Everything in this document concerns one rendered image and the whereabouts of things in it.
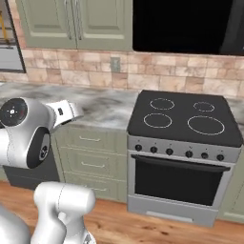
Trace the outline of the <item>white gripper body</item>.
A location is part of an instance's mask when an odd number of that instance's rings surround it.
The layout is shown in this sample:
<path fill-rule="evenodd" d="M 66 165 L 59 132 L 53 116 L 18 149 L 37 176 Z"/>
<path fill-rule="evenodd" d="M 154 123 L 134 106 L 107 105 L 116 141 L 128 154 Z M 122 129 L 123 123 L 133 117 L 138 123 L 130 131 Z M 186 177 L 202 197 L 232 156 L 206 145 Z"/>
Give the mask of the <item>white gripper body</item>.
<path fill-rule="evenodd" d="M 70 102 L 69 105 L 71 107 L 72 112 L 72 121 L 84 116 L 84 111 L 78 103 Z"/>

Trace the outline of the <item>green drawer front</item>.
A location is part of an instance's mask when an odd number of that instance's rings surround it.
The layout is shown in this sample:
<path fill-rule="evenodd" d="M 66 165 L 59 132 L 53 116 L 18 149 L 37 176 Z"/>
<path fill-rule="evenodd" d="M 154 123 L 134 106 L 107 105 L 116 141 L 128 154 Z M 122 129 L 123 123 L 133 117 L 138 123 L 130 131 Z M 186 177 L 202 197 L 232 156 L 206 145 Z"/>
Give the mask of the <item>green drawer front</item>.
<path fill-rule="evenodd" d="M 127 202 L 127 182 L 95 177 L 91 175 L 77 174 L 77 173 L 64 173 L 65 181 L 82 186 L 90 186 L 93 188 L 107 188 L 105 193 L 95 192 L 97 198 L 108 199 L 117 202 Z"/>
<path fill-rule="evenodd" d="M 63 170 L 67 173 L 83 173 L 116 180 L 127 179 L 127 156 L 114 153 L 61 148 L 59 150 Z M 105 165 L 105 168 L 93 168 L 81 165 L 81 161 L 93 165 Z"/>
<path fill-rule="evenodd" d="M 80 140 L 86 138 L 100 138 L 99 142 Z M 65 126 L 55 134 L 59 146 L 80 148 L 103 153 L 125 154 L 127 151 L 127 135 L 125 132 L 92 127 Z"/>

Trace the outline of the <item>dark grey dishwasher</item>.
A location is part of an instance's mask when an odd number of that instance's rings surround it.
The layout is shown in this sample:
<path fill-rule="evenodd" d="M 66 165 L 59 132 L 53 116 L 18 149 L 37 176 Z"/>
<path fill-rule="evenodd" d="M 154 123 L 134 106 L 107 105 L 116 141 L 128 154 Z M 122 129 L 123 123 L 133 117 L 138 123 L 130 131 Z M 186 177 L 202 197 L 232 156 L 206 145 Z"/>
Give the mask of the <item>dark grey dishwasher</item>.
<path fill-rule="evenodd" d="M 41 182 L 60 181 L 52 150 L 50 150 L 45 161 L 35 169 L 28 170 L 4 166 L 4 171 L 10 184 L 18 188 L 34 190 Z"/>

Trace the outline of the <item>green upper cabinet door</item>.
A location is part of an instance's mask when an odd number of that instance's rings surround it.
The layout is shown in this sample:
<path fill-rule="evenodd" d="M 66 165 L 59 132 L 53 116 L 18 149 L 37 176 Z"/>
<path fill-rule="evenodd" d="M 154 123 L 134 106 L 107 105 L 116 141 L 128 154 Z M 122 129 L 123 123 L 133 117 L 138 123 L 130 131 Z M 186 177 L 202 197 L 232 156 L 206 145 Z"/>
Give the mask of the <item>green upper cabinet door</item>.
<path fill-rule="evenodd" d="M 67 32 L 64 0 L 15 1 L 28 47 L 44 49 L 76 48 L 71 0 L 68 0 L 71 40 Z"/>
<path fill-rule="evenodd" d="M 132 0 L 79 0 L 82 40 L 92 51 L 132 50 Z"/>

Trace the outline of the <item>dark framed window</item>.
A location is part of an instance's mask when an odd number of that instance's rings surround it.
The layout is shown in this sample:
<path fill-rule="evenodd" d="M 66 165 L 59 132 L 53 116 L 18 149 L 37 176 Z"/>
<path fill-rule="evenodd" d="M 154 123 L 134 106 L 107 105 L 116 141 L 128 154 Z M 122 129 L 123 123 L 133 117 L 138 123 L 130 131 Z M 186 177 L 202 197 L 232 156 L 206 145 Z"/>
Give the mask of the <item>dark framed window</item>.
<path fill-rule="evenodd" d="M 0 0 L 0 71 L 26 72 L 8 0 Z"/>

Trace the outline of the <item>silver stove with black hob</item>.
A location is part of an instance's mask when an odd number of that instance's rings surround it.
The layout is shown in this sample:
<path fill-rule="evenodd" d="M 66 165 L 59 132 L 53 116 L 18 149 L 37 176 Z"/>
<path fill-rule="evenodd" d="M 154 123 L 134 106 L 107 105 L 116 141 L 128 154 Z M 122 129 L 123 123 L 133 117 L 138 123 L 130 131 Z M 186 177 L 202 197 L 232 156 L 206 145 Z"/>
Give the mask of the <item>silver stove with black hob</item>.
<path fill-rule="evenodd" d="M 243 138 L 227 100 L 220 95 L 169 91 L 142 91 L 138 94 L 127 128 L 127 152 L 141 145 L 143 153 L 166 154 L 188 159 L 215 160 L 223 154 L 235 165 Z"/>

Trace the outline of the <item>black glass oven door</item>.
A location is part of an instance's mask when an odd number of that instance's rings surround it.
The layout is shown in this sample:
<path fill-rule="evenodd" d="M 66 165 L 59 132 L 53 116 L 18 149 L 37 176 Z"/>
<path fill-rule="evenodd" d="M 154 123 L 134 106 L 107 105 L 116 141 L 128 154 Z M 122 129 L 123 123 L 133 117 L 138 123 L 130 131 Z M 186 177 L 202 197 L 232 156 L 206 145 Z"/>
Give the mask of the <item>black glass oven door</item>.
<path fill-rule="evenodd" d="M 230 167 L 228 172 L 211 173 L 164 167 L 132 158 L 133 154 L 170 160 Z M 146 152 L 128 152 L 128 196 L 140 196 L 187 206 L 219 209 L 234 171 L 234 162 L 186 159 L 180 156 Z"/>

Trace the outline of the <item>black microwave oven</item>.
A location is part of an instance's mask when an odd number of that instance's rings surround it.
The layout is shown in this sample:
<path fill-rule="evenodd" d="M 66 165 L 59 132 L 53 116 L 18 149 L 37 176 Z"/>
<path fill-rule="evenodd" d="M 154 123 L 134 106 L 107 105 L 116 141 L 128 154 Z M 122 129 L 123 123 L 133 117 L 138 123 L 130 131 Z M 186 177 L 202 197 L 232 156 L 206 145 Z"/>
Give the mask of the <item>black microwave oven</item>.
<path fill-rule="evenodd" d="M 132 0 L 132 48 L 220 53 L 234 0 Z"/>

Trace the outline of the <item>silver stove bottom drawer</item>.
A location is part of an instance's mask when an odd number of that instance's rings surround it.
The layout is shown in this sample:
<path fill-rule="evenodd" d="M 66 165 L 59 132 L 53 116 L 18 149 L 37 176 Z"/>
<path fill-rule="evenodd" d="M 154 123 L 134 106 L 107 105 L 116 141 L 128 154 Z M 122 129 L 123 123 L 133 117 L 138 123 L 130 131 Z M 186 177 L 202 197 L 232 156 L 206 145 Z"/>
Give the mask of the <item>silver stove bottom drawer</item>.
<path fill-rule="evenodd" d="M 217 217 L 217 210 L 165 202 L 140 196 L 128 196 L 128 211 L 170 220 L 193 223 L 212 227 Z"/>

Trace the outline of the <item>green lower cabinet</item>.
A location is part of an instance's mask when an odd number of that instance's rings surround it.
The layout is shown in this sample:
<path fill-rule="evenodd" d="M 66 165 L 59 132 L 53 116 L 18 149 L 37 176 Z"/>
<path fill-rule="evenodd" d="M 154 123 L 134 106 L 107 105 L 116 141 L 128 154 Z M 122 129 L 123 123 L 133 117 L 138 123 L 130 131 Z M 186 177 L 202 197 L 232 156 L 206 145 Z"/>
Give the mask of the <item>green lower cabinet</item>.
<path fill-rule="evenodd" d="M 244 224 L 244 171 L 236 168 L 225 193 L 218 219 Z"/>

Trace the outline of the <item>grey wall outlet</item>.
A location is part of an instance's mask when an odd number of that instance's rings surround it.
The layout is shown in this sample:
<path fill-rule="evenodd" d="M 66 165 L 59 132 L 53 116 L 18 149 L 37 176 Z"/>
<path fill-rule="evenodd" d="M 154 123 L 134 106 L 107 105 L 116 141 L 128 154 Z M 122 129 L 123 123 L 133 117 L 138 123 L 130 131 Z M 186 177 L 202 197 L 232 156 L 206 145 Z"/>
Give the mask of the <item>grey wall outlet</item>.
<path fill-rule="evenodd" d="M 112 57 L 111 58 L 111 71 L 112 72 L 120 72 L 120 58 L 119 57 Z"/>

